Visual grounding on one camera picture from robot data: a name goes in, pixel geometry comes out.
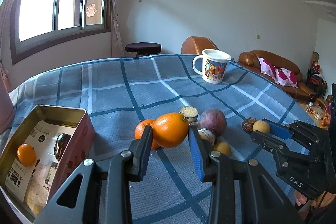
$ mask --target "mug handle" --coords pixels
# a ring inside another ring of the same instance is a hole
[[[195,62],[196,62],[197,59],[200,59],[200,58],[202,58],[202,57],[203,57],[203,55],[199,55],[199,56],[196,56],[196,57],[194,58],[194,60],[193,60],[193,69],[194,69],[194,71],[195,71],[196,73],[198,73],[199,75],[202,75],[202,72],[199,71],[199,70],[197,70],[197,69],[195,68]]]

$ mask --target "pink pillow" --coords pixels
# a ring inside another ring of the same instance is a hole
[[[290,86],[291,83],[282,69],[275,68],[275,72],[276,72],[275,83],[279,85]]]
[[[275,72],[274,66],[263,58],[258,57],[258,60],[260,62],[260,66],[261,66],[260,72],[265,74],[265,75],[268,75],[274,81],[276,81],[276,72]]]
[[[288,81],[289,81],[289,86],[293,86],[297,88],[297,81],[296,81],[296,76],[295,73],[291,70],[287,70],[285,68],[281,68],[283,73],[286,75]]]

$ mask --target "stool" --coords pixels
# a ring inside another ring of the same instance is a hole
[[[157,54],[161,52],[161,44],[151,42],[131,43],[126,45],[125,51],[136,52],[136,57]]]

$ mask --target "tangerine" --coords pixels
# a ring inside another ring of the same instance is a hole
[[[17,149],[17,157],[23,165],[31,166],[35,163],[36,153],[30,144],[24,143]]]
[[[144,120],[142,122],[140,122],[136,128],[135,128],[135,139],[140,139],[142,134],[143,134],[143,131],[145,130],[145,126],[152,126],[152,124],[154,123],[155,120],[153,119],[147,119],[147,120]],[[160,145],[158,145],[154,140],[152,142],[152,149],[156,149],[156,148],[159,148]]]
[[[188,120],[180,113],[168,113],[153,123],[153,138],[158,145],[172,148],[180,145],[188,135]]]

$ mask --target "small yellow fruit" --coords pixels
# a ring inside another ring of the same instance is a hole
[[[19,146],[17,149],[17,157],[19,158],[19,161],[25,166],[31,166],[36,161],[34,148],[27,143]]]
[[[213,148],[214,148],[214,150],[217,150],[217,151],[221,152],[222,154],[224,154],[226,156],[231,155],[231,147],[226,142],[217,143]]]
[[[271,127],[264,121],[256,121],[253,125],[253,131],[256,130],[268,134],[271,131]]]

